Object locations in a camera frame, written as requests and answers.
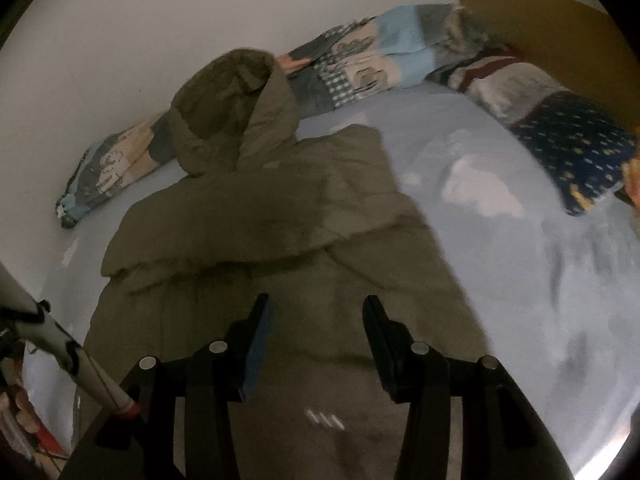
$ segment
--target dark blue pillow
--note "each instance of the dark blue pillow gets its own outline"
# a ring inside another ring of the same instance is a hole
[[[558,186],[571,215],[620,186],[636,140],[592,101],[572,92],[546,97],[510,130]]]

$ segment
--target metal screw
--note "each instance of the metal screw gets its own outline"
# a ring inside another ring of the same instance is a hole
[[[223,354],[227,348],[228,345],[224,341],[214,341],[209,345],[209,352],[212,354]]]
[[[427,345],[427,343],[416,341],[411,345],[411,352],[416,355],[427,355],[429,353],[429,345]]]
[[[482,359],[480,359],[482,366],[487,368],[488,370],[497,370],[500,366],[500,361],[496,359],[492,355],[485,355]]]
[[[151,368],[156,366],[156,363],[157,363],[156,358],[151,355],[148,355],[140,359],[140,361],[138,362],[138,366],[143,370],[151,370]]]

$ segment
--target black metal frame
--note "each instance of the black metal frame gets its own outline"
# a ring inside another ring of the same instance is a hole
[[[444,357],[386,316],[377,296],[362,309],[382,386],[410,402],[396,480],[445,480],[450,397],[462,397],[462,480],[567,480],[572,473],[545,425],[498,359]]]

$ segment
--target mattress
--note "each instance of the mattress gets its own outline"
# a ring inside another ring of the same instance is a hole
[[[377,128],[402,192],[431,226],[487,334],[574,473],[628,427],[640,400],[640,242],[607,197],[579,218],[521,144],[465,96],[434,84],[380,94],[300,124],[300,139]],[[83,341],[106,279],[100,263],[127,209],[185,173],[173,161],[75,228],[43,297]],[[74,442],[75,386],[50,356],[24,361],[36,411]]]

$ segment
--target white pole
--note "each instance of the white pole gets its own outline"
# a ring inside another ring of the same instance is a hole
[[[73,381],[119,418],[134,418],[140,407],[84,351],[0,263],[0,318],[23,339],[52,354]]]

